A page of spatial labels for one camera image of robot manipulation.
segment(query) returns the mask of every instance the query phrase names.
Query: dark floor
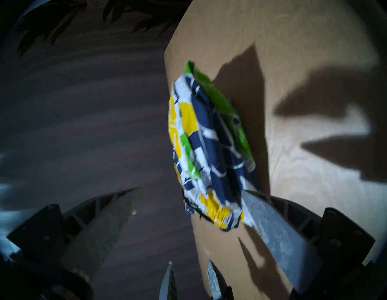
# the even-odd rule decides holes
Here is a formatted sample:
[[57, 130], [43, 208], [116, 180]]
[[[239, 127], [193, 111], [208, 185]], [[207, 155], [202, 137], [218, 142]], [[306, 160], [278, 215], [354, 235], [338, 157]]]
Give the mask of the dark floor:
[[113, 25], [79, 13], [51, 46], [21, 36], [2, 47], [0, 209], [62, 212], [89, 198], [142, 187], [137, 214], [92, 280], [95, 299], [157, 299], [168, 262], [180, 298], [205, 299], [190, 218], [167, 132], [163, 53], [173, 28], [131, 34], [142, 16]]

